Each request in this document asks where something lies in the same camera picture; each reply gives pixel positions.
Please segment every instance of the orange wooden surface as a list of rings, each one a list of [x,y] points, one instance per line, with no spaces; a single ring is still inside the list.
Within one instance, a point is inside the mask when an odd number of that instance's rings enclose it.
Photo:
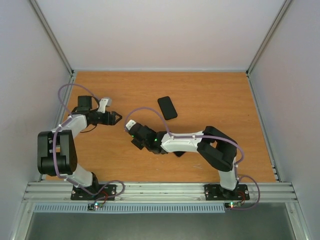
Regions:
[[[250,175],[258,182],[275,181],[245,73],[79,72],[75,82],[101,98],[112,98],[107,110],[118,112],[123,119],[142,106],[160,112],[157,99],[170,96],[178,113],[177,118],[167,121],[171,132],[192,133],[214,126],[244,149],[245,160],[239,165],[239,174]],[[77,105],[79,95],[87,93],[73,87],[70,109]],[[165,130],[159,117],[148,110],[134,113],[131,119],[155,131]],[[155,155],[139,150],[124,132],[124,123],[121,120],[115,126],[98,125],[92,132],[75,138],[78,162],[100,181],[219,181],[218,171],[200,154],[187,152],[178,158],[173,153]]]

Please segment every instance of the black smartphone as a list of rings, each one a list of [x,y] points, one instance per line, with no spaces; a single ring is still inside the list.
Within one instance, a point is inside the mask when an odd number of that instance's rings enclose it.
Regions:
[[[178,117],[178,113],[169,96],[158,98],[158,104],[165,120]]]

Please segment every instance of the robotic arm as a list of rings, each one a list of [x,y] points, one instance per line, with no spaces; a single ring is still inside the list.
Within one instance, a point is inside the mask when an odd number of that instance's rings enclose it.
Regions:
[[[199,153],[218,170],[222,191],[235,190],[238,184],[234,167],[237,148],[228,142],[212,139],[210,136],[228,139],[235,144],[237,142],[213,126],[207,126],[203,131],[183,134],[155,132],[133,120],[130,120],[125,127],[133,137],[131,142],[140,150],[146,148],[154,154],[174,153],[177,157],[181,157],[185,152]]]
[[[56,162],[59,175],[70,179],[77,187],[79,185],[88,188],[92,193],[98,192],[99,183],[93,172],[86,171],[78,164],[78,158],[74,138],[87,126],[98,124],[115,125],[122,116],[115,111],[106,111],[112,100],[104,97],[100,101],[96,98],[98,108],[92,110],[92,97],[79,96],[78,106],[73,109],[72,116],[51,131],[40,132],[37,138],[37,167],[41,174],[56,176],[53,154],[53,139],[56,131]]]

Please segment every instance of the purple cable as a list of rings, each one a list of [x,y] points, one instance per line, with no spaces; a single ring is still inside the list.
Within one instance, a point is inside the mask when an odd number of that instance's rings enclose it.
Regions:
[[[171,132],[170,132],[170,130],[169,130],[169,127],[168,127],[168,125],[167,125],[166,120],[164,119],[164,117],[163,117],[159,112],[157,112],[156,110],[154,110],[153,108],[147,107],[147,106],[138,107],[138,108],[132,110],[131,112],[129,112],[129,114],[126,116],[126,118],[125,118],[125,120],[124,120],[124,130],[125,130],[126,132],[128,132],[128,129],[126,128],[126,124],[127,124],[127,122],[128,122],[129,117],[131,116],[131,114],[133,114],[134,112],[136,112],[136,111],[138,111],[138,110],[143,110],[143,109],[150,110],[150,111],[154,112],[155,114],[157,114],[158,117],[159,117],[159,118],[162,120],[162,122],[164,123],[164,127],[165,127],[166,132],[169,134],[169,136],[172,136],[172,134],[171,134]]]
[[[94,95],[94,93],[92,91],[90,91],[88,88],[86,88],[85,86],[82,86],[80,84],[77,83],[66,83],[64,85],[62,85],[59,90],[58,90],[58,99],[61,103],[61,105],[64,107],[64,109],[69,113],[69,115],[72,115],[71,111],[68,109],[67,105],[64,104],[64,102],[61,99],[61,90],[64,89],[67,86],[78,86],[80,88],[83,88],[84,90],[86,90],[88,93],[90,93],[93,97],[95,97],[96,99],[100,100],[96,95]]]
[[[259,188],[259,185],[258,185],[258,183],[256,182],[256,180],[254,180],[251,176],[243,175],[243,176],[241,176],[241,177],[239,178],[239,182],[241,182],[241,180],[242,180],[243,178],[251,179],[251,180],[254,182],[254,184],[255,184],[255,186],[256,186],[256,189],[258,190],[258,198],[257,198],[256,202],[255,202],[252,206],[249,206],[249,207],[246,207],[246,208],[237,208],[237,207],[227,208],[228,210],[238,210],[238,211],[250,210],[250,209],[255,208],[255,207],[258,205],[258,203],[260,202],[261,192],[260,192],[260,188]]]
[[[64,179],[65,177],[62,177],[59,173],[59,169],[58,169],[58,163],[57,163],[57,151],[56,151],[56,147],[57,147],[57,135],[58,132],[61,130],[61,128],[65,125],[67,125],[70,121],[72,120],[72,117],[68,117],[54,132],[53,134],[53,140],[52,140],[52,154],[53,154],[53,165],[54,165],[54,170],[55,170],[55,174],[58,178],[60,179]]]
[[[177,139],[192,139],[193,138],[193,136],[175,136],[174,134],[172,134],[172,132],[170,132],[169,127],[168,127],[168,125],[166,123],[166,120],[162,117],[162,115],[159,112],[157,112],[156,110],[154,110],[153,108],[147,107],[147,106],[138,107],[138,108],[132,110],[131,112],[129,112],[129,114],[126,116],[126,118],[124,120],[124,130],[126,132],[128,132],[128,129],[126,128],[126,124],[128,122],[129,117],[131,116],[131,114],[133,114],[134,112],[136,112],[138,110],[142,110],[142,109],[150,110],[150,111],[154,112],[155,114],[157,114],[160,117],[160,119],[162,120],[162,122],[164,124],[164,127],[165,127],[165,130],[169,134],[170,137],[174,136]],[[241,163],[245,158],[244,150],[238,144],[236,144],[234,141],[231,141],[231,140],[229,140],[227,138],[219,137],[219,136],[208,136],[208,135],[196,135],[195,138],[215,139],[215,140],[220,140],[220,141],[227,142],[227,143],[235,146],[237,149],[239,149],[239,151],[241,153],[241,158],[234,163],[235,166],[237,164]]]

